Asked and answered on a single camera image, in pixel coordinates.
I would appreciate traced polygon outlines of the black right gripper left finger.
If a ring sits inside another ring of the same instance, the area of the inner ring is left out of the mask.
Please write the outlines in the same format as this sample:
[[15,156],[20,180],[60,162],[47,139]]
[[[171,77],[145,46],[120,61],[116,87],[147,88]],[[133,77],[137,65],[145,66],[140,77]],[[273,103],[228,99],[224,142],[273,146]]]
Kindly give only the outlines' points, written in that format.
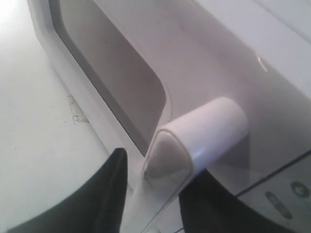
[[128,159],[116,148],[78,190],[10,233],[118,233],[128,185]]

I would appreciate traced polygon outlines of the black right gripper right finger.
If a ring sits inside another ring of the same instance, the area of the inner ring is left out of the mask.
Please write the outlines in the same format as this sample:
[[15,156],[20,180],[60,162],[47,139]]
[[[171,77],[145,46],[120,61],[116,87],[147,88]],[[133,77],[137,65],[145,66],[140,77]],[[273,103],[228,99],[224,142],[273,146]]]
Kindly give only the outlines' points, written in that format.
[[289,233],[238,200],[204,170],[179,194],[186,233]]

